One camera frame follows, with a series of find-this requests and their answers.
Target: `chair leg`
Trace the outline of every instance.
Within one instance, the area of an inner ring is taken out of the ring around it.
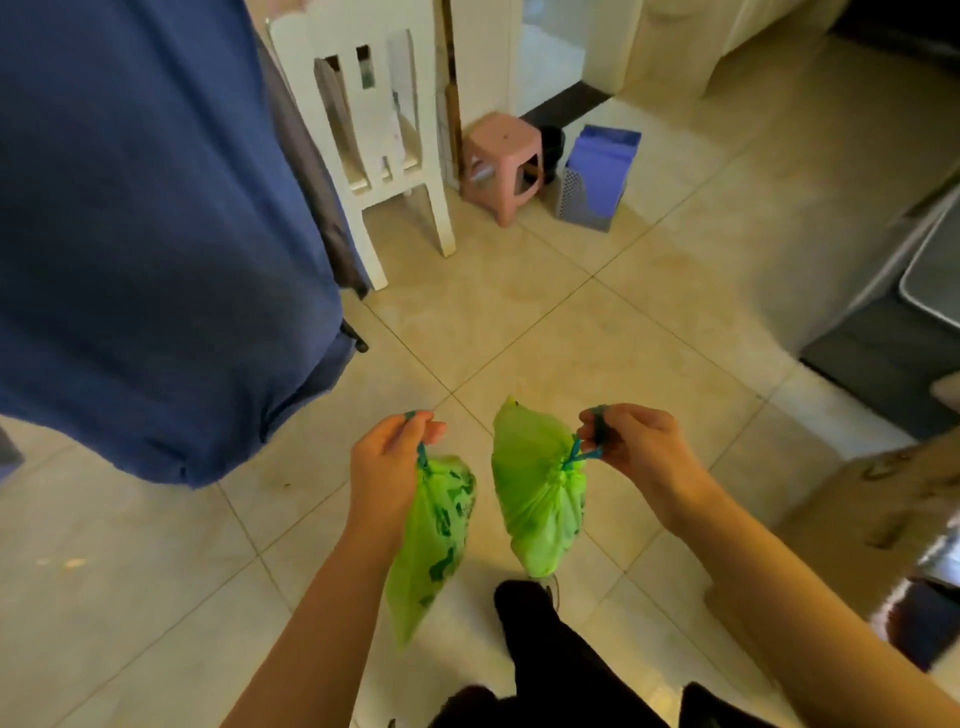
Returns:
[[[516,212],[516,167],[498,164],[496,167],[496,224],[506,228],[514,222]]]
[[[437,228],[437,238],[440,240],[440,252],[444,257],[453,255],[457,252],[457,242],[450,224],[450,210],[446,206],[444,180],[439,173],[427,178],[426,191],[430,196],[430,209],[433,212],[434,226]]]
[[[367,271],[367,278],[370,279],[373,290],[379,291],[381,288],[386,288],[387,276],[373,248],[373,242],[363,221],[363,212],[353,200],[344,200],[343,208],[350,235],[353,237],[353,245],[360,255],[360,261],[363,263],[364,270]]]

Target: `blue storage box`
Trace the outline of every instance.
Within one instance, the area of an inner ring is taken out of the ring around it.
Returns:
[[[640,132],[586,125],[563,170],[557,218],[608,231],[639,143]]]

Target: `pink plastic stool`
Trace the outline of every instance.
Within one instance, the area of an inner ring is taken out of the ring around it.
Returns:
[[[517,178],[527,161],[537,158],[537,181],[516,194]],[[523,119],[495,112],[473,128],[464,141],[466,172],[461,180],[465,200],[496,210],[496,222],[506,228],[514,220],[516,209],[543,187],[543,144],[540,130]],[[478,174],[492,168],[494,180],[477,183]]]

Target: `blue drawstring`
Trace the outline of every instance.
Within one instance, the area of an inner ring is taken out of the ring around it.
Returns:
[[[603,419],[603,411],[605,409],[607,409],[606,404],[598,404],[590,409],[594,415],[593,442],[596,443],[597,447],[590,452],[580,452],[580,446],[583,444],[583,441],[579,437],[574,436],[573,448],[570,450],[570,454],[566,457],[561,468],[569,468],[573,463],[579,463],[584,460],[596,460],[597,458],[603,457],[603,441],[606,440],[610,434],[610,426],[607,425]]]
[[[590,452],[580,452],[580,446],[583,444],[583,441],[579,437],[573,438],[573,448],[570,450],[570,454],[567,456],[564,463],[561,465],[561,468],[569,468],[574,463],[583,462],[584,460],[595,460],[598,457],[603,455],[603,448],[597,446],[595,449],[592,449]]]
[[[412,412],[407,412],[406,414],[407,420],[409,420],[411,417],[413,417],[416,414],[417,414],[416,409]],[[419,465],[421,468],[426,468],[427,466],[426,447],[423,446],[422,440],[420,440],[420,442],[417,443],[417,465]]]

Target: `green plastic bag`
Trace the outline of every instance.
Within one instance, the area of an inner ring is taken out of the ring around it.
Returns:
[[[456,455],[428,458],[420,445],[417,493],[403,545],[387,574],[387,605],[400,647],[406,646],[440,589],[464,560],[476,478]]]
[[[493,483],[510,546],[527,572],[560,565],[584,522],[587,479],[580,441],[552,415],[508,398],[493,420]]]

